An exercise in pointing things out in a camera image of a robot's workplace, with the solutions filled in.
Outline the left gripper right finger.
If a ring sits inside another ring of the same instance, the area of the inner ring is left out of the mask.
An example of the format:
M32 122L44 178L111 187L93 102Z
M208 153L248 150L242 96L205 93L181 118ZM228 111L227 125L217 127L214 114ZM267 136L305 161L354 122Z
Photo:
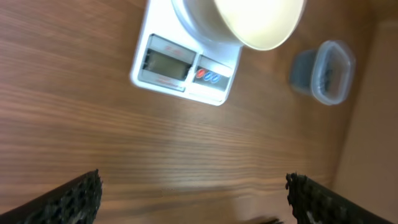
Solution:
M286 175L287 200L298 223L391 224L306 175Z

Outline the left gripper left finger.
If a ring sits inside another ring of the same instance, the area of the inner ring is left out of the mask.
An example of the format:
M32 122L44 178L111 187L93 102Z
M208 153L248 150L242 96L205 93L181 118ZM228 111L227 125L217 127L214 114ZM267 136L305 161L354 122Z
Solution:
M87 172L1 214L1 224L93 223L101 205L102 183L97 169Z

